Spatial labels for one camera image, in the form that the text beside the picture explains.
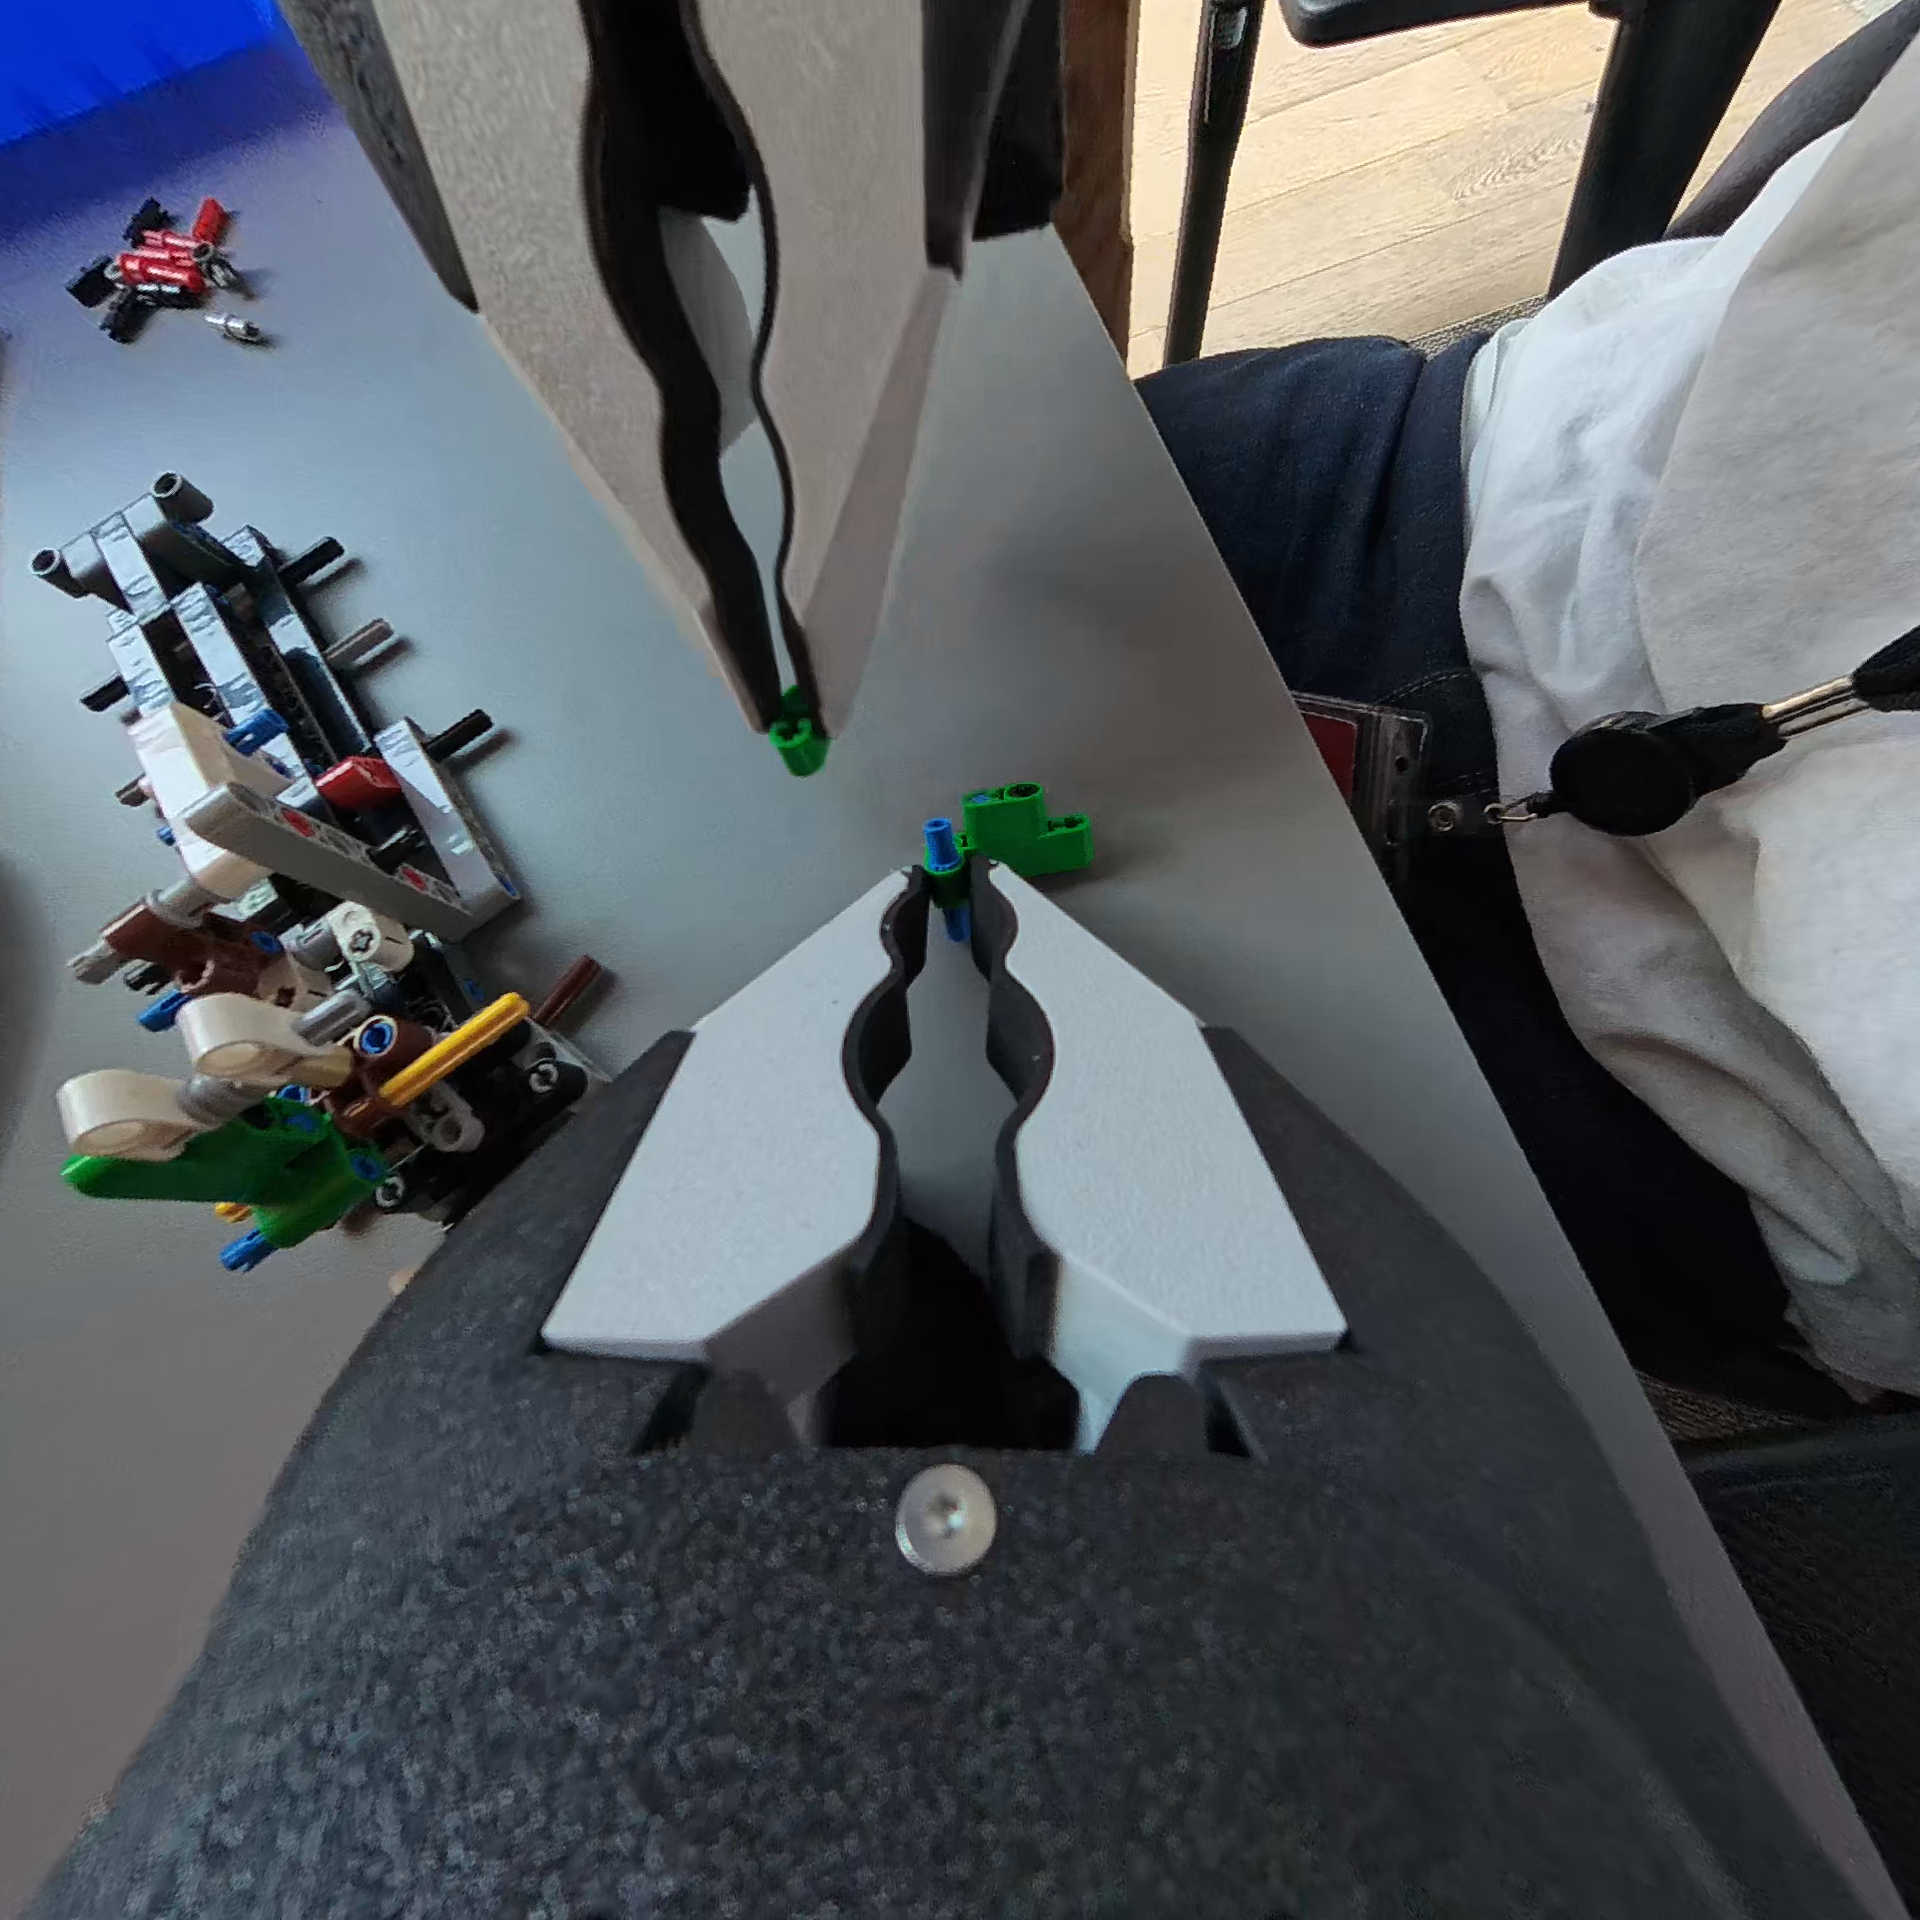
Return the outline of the blue plastic bin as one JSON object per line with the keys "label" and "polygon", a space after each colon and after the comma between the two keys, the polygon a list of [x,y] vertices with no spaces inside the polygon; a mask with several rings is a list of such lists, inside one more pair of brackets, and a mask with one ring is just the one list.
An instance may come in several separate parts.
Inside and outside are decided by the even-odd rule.
{"label": "blue plastic bin", "polygon": [[5,1],[1,147],[206,74],[255,83],[266,115],[329,95],[273,1]]}

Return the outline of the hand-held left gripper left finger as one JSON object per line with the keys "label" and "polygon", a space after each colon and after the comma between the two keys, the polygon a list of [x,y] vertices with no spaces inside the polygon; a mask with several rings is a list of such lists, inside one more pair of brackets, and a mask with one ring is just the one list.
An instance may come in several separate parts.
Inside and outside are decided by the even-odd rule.
{"label": "hand-held left gripper left finger", "polygon": [[900,1315],[897,1145],[920,873],[866,894],[642,1063],[670,1065],[542,1326],[553,1353],[762,1384],[799,1446]]}

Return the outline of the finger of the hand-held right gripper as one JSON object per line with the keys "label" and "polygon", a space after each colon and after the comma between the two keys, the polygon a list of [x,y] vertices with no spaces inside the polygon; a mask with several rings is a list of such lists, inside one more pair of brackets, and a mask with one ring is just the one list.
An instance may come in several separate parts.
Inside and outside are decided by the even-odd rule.
{"label": "finger of the hand-held right gripper", "polygon": [[922,3],[681,3],[748,206],[709,219],[752,334],[725,453],[784,687],[852,709],[958,277],[926,253]]}
{"label": "finger of the hand-held right gripper", "polygon": [[748,206],[681,3],[322,3],[280,13],[445,290],[709,654],[784,715],[725,453],[752,413],[745,296],[709,219]]}

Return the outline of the black metal stand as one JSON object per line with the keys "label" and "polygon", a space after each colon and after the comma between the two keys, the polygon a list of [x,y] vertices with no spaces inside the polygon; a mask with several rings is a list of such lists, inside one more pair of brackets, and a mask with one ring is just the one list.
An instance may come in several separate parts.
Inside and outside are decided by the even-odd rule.
{"label": "black metal stand", "polygon": [[[1752,63],[1776,1],[1591,1],[1616,23],[1546,291],[1655,242]],[[1162,361],[1204,341],[1218,234],[1261,39],[1261,1],[1202,3]]]}

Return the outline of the red badge holder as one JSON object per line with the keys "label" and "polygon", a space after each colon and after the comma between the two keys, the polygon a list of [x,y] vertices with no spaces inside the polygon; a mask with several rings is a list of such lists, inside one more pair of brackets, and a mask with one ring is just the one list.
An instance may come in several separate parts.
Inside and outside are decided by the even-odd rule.
{"label": "red badge holder", "polygon": [[1429,718],[1294,689],[1292,698],[1389,888],[1425,830]]}

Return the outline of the wooden pillar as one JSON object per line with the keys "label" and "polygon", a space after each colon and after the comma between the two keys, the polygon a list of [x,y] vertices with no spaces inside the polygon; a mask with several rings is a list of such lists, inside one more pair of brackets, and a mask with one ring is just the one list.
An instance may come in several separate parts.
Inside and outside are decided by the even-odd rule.
{"label": "wooden pillar", "polygon": [[1119,357],[1132,338],[1137,1],[1062,1],[1062,194],[1053,229]]}

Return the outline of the black badge reel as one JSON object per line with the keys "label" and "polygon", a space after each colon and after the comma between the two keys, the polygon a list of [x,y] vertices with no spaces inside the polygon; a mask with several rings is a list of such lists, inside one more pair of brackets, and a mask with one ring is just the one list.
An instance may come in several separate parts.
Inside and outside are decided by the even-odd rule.
{"label": "black badge reel", "polygon": [[1650,837],[1680,823],[1710,792],[1745,776],[1784,743],[1783,725],[1758,703],[1669,715],[1618,710],[1557,746],[1544,787],[1516,799],[1436,799],[1425,806],[1423,826],[1461,841],[1570,818],[1610,837]]}

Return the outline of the grey lego vehicle chassis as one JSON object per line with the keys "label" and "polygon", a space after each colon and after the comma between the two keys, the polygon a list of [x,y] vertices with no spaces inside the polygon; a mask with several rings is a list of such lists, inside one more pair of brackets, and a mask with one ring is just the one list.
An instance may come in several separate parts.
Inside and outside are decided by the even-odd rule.
{"label": "grey lego vehicle chassis", "polygon": [[128,984],[185,1055],[55,1102],[70,1193],[215,1208],[222,1266],[248,1273],[365,1210],[463,1219],[607,1080],[567,1032],[606,970],[584,954],[540,998],[487,992],[463,938],[520,890],[455,760],[492,715],[375,725],[349,673],[390,624],[324,641],[304,600],[342,546],[289,555],[209,513],[164,471],[31,560],[104,609],[111,671],[82,702],[119,720],[117,798],[176,863],[65,970]]}

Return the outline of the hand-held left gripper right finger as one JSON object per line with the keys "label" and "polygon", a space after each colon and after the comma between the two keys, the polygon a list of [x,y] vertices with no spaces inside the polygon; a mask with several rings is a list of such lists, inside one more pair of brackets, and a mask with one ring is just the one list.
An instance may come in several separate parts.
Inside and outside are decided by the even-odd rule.
{"label": "hand-held left gripper right finger", "polygon": [[994,1145],[992,1283],[1089,1454],[1137,1377],[1335,1351],[1348,1321],[1206,1026],[1001,861],[970,866]]}

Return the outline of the pile of small lego pieces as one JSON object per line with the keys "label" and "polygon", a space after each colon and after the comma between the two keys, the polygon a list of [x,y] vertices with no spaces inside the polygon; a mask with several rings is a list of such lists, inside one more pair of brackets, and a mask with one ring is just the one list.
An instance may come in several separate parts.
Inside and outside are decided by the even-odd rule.
{"label": "pile of small lego pieces", "polygon": [[63,290],[114,344],[133,344],[157,312],[226,312],[223,302],[253,294],[233,263],[230,226],[230,207],[212,197],[185,219],[157,199],[143,199],[128,217],[119,248],[90,257]]}

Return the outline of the green angled lego piece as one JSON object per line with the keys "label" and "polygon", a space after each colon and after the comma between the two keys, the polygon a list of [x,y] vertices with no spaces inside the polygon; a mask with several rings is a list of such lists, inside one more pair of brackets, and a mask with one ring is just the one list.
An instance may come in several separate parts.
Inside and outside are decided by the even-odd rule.
{"label": "green angled lego piece", "polygon": [[1081,873],[1094,857],[1089,816],[1052,814],[1041,784],[981,786],[951,819],[967,837],[968,861],[984,857],[1023,880]]}

